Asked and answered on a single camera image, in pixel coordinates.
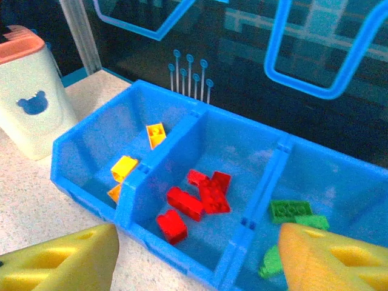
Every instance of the pink lid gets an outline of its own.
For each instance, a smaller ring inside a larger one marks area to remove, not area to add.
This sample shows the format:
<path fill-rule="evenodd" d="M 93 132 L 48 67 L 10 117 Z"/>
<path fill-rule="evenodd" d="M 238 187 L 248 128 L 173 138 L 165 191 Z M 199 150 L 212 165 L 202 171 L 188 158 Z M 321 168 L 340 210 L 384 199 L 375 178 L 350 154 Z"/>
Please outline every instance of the pink lid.
<path fill-rule="evenodd" d="M 36 53 L 44 47 L 44 41 L 31 30 L 10 25 L 10 33 L 4 36 L 9 40 L 0 44 L 0 65 Z"/>

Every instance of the blue plastic bin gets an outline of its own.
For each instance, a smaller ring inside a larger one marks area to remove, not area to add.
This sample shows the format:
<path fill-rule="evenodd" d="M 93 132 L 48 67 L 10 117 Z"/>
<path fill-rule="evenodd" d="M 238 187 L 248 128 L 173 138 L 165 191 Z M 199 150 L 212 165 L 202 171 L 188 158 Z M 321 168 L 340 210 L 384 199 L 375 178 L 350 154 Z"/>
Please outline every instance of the blue plastic bin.
<path fill-rule="evenodd" d="M 162 122 L 167 138 L 151 150 L 146 125 Z M 139 159 L 116 204 L 111 167 Z M 196 169 L 232 176 L 230 213 L 196 222 L 181 213 L 188 237 L 171 246 L 156 217 L 171 207 L 166 193 Z M 86 209 L 120 226 L 180 272 L 220 290 L 287 288 L 284 275 L 258 269 L 277 243 L 271 199 L 311 203 L 330 231 L 388 247 L 388 170 L 359 161 L 144 81 L 113 98 L 54 143 L 52 181 Z"/>
<path fill-rule="evenodd" d="M 162 122 L 167 138 L 152 150 L 146 125 Z M 96 215 L 113 221 L 152 253 L 211 287 L 222 281 L 288 134 L 233 113 L 138 81 L 54 145 L 52 181 Z M 122 156 L 140 160 L 125 179 L 118 205 L 111 167 Z M 201 222 L 181 215 L 189 235 L 168 244 L 156 217 L 170 208 L 166 193 L 187 183 L 190 169 L 232 176 L 230 213 Z"/>
<path fill-rule="evenodd" d="M 285 149 L 288 157 L 278 164 L 266 195 L 308 201 L 313 213 L 327 217 L 329 231 L 388 247 L 386 169 L 295 136 Z M 269 279 L 258 275 L 265 252 L 277 244 L 280 225 L 273 224 L 268 209 L 261 207 L 253 221 L 254 231 L 248 231 L 244 238 L 247 251 L 234 257 L 236 263 L 222 289 L 284 291 L 287 283 L 283 273 Z"/>

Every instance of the white countertop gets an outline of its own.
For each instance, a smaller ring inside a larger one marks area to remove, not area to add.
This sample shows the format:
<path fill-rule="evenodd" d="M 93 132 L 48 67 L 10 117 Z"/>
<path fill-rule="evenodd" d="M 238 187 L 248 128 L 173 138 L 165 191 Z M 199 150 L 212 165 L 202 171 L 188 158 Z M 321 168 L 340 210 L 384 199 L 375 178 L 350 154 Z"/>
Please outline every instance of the white countertop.
<path fill-rule="evenodd" d="M 81 120 L 129 85 L 100 71 L 66 92 Z M 104 223 L 54 186 L 50 164 L 51 156 L 27 159 L 0 130 L 0 254 Z M 119 239 L 112 291 L 207 290 L 121 232 Z"/>

